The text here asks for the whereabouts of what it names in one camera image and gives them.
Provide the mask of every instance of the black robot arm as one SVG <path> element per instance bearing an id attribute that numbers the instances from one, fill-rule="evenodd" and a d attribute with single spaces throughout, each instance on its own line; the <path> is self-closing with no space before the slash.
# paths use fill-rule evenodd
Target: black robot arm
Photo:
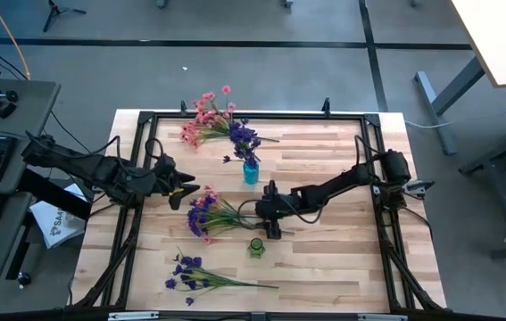
<path id="1" fill-rule="evenodd" d="M 370 166 L 379 161 L 384 170 L 385 181 L 371 173 Z M 322 185 L 306 185 L 296 187 L 290 194 L 280 194 L 273 180 L 264 186 L 262 200 L 256 202 L 255 213 L 262 218 L 259 227 L 264 228 L 269 239 L 280 239 L 281 231 L 278 225 L 280 218 L 297 215 L 306 223 L 316 223 L 319 215 L 313 221 L 302 218 L 302 214 L 321 213 L 328 201 L 341 193 L 362 185 L 380 185 L 384 190 L 401 189 L 411 179 L 407 161 L 401 152 L 389 150 L 376 154 L 363 164 L 356 164 L 350 170 L 343 172 Z"/>
<path id="2" fill-rule="evenodd" d="M 98 186 L 120 206 L 132 208 L 142 196 L 159 193 L 169 196 L 171 208 L 177 210 L 183 197 L 199 189 L 199 185 L 185 184 L 195 177 L 176 171 L 175 161 L 163 152 L 159 157 L 153 156 L 157 159 L 153 169 L 141 169 L 118 157 L 73 151 L 56 144 L 51 136 L 27 135 L 30 143 L 22 152 L 25 162 L 57 168 Z"/>

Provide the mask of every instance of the wooden tabletop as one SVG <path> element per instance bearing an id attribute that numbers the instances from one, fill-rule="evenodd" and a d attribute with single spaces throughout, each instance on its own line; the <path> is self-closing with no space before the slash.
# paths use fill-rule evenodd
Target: wooden tabletop
<path id="1" fill-rule="evenodd" d="M 118 110 L 111 136 L 122 138 L 121 154 L 129 155 L 139 110 Z M 403 152 L 415 176 L 411 149 L 401 113 L 380 113 L 387 148 Z M 262 187 L 275 179 L 281 193 L 291 187 L 321 184 L 355 163 L 354 135 L 360 125 L 349 120 L 251 120 L 260 136 L 280 143 L 263 142 L 260 182 L 246 185 L 242 165 L 223 165 L 221 158 L 232 150 L 228 140 L 206 143 L 197 151 L 179 140 L 181 119 L 161 119 L 157 137 L 172 156 L 178 170 L 197 177 L 196 183 L 213 185 L 220 195 L 237 206 L 260 198 Z M 109 154 L 115 154 L 110 148 Z M 271 312 L 387 312 L 386 286 L 379 256 L 377 230 L 370 189 L 362 186 L 337 196 L 323 210 L 319 223 L 308 225 L 296 217 L 281 220 L 281 228 L 294 232 L 282 240 L 266 240 L 263 231 L 236 229 L 204 245 L 186 228 L 188 203 L 203 191 L 187 197 L 179 210 L 171 210 L 167 198 L 146 199 L 137 241 L 128 309 L 187 309 Z M 408 206 L 425 216 L 421 202 L 408 199 Z M 107 204 L 97 202 L 92 210 Z M 253 212 L 253 205 L 246 207 Z M 75 300 L 83 297 L 102 274 L 112 247 L 119 209 L 103 211 L 87 225 L 74 276 Z M 401 228 L 410 270 L 440 305 L 443 289 L 428 228 L 417 218 L 401 212 Z M 251 259 L 246 248 L 254 237 L 264 241 L 262 259 Z M 184 254 L 203 257 L 203 267 L 236 280 L 271 284 L 278 290 L 223 288 L 205 294 L 188 307 L 186 292 L 165 288 L 179 247 Z M 116 282 L 120 282 L 121 270 Z M 403 303 L 399 274 L 395 273 L 398 297 Z M 119 286 L 114 286 L 114 299 Z"/>
<path id="2" fill-rule="evenodd" d="M 451 0 L 493 86 L 506 86 L 506 0 Z"/>

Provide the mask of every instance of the flower bouquet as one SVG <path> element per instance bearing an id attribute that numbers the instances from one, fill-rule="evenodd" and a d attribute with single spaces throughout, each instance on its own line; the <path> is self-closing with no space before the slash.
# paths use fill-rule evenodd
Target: flower bouquet
<path id="1" fill-rule="evenodd" d="M 182 292 L 197 292 L 202 291 L 196 296 L 189 296 L 185 298 L 185 302 L 188 306 L 192 305 L 199 296 L 206 294 L 207 292 L 211 292 L 215 289 L 219 289 L 224 286 L 254 286 L 254 287 L 265 287 L 270 289 L 277 289 L 277 286 L 271 285 L 260 285 L 260 284 L 249 284 L 245 282 L 239 282 L 235 280 L 228 279 L 223 276 L 217 276 L 216 274 L 207 271 L 202 268 L 203 260 L 199 257 L 191 258 L 184 256 L 181 251 L 173 260 L 178 262 L 177 266 L 175 266 L 175 270 L 173 271 L 174 276 L 179 277 L 179 281 L 186 285 L 187 288 L 180 289 L 180 285 L 178 285 L 178 280 L 175 278 L 170 278 L 165 281 L 165 287 L 171 290 L 177 290 Z"/>
<path id="2" fill-rule="evenodd" d="M 192 200 L 192 208 L 187 213 L 187 227 L 195 236 L 203 238 L 205 244 L 212 242 L 211 236 L 233 228 L 255 229 L 255 225 L 246 219 L 257 217 L 239 214 L 231 204 L 213 192 L 210 186 L 206 185 L 205 190 L 208 194 Z"/>
<path id="3" fill-rule="evenodd" d="M 261 145 L 261 140 L 278 142 L 278 140 L 258 137 L 254 129 L 247 127 L 248 119 L 233 120 L 234 103 L 228 102 L 229 86 L 222 88 L 226 98 L 226 109 L 221 112 L 215 103 L 214 93 L 205 93 L 199 101 L 193 101 L 197 114 L 195 119 L 181 126 L 181 140 L 198 148 L 203 142 L 228 137 L 235 145 L 235 157 L 243 162 L 245 182 L 254 184 L 259 178 L 259 164 L 261 161 L 254 150 Z M 223 158 L 224 163 L 231 161 L 230 157 Z"/>

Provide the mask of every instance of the gray floor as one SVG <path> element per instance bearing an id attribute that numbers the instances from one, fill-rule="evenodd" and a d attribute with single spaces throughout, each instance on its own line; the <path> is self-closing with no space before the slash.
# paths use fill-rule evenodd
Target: gray floor
<path id="1" fill-rule="evenodd" d="M 153 1 L 60 0 L 88 10 L 62 16 L 51 31 L 41 29 L 46 1 L 0 1 L 18 37 L 99 39 L 363 41 L 357 0 L 296 0 L 291 11 L 278 0 L 172 0 L 166 11 Z M 446 0 L 368 0 L 376 42 L 467 43 Z M 203 91 L 230 84 L 246 109 L 317 110 L 325 97 L 338 111 L 377 111 L 365 49 L 174 48 L 23 46 L 33 79 L 62 84 L 55 112 L 88 146 L 103 144 L 118 108 L 177 108 Z M 14 49 L 0 53 L 19 65 Z M 419 92 L 411 81 L 424 70 L 436 92 L 473 56 L 470 51 L 378 50 L 389 111 L 427 124 Z M 483 77 L 446 114 L 448 120 L 506 111 L 506 89 Z M 95 128 L 87 127 L 94 121 Z M 491 261 L 506 226 L 485 173 L 462 177 L 457 168 L 506 136 L 506 115 L 452 125 L 460 154 L 445 157 L 432 130 L 408 128 L 420 177 L 436 185 L 426 200 L 448 306 L 459 312 L 506 317 L 506 260 Z M 47 130 L 76 147 L 52 121 Z M 79 250 L 33 246 L 26 269 L 33 284 L 18 290 L 0 283 L 0 312 L 52 309 L 67 298 Z"/>

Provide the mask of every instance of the blue vase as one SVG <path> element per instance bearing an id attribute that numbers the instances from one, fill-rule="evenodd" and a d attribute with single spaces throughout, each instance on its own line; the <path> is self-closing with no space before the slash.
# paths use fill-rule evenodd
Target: blue vase
<path id="1" fill-rule="evenodd" d="M 250 185 L 256 184 L 259 181 L 259 163 L 256 163 L 255 168 L 243 163 L 243 176 L 245 177 L 245 183 Z"/>

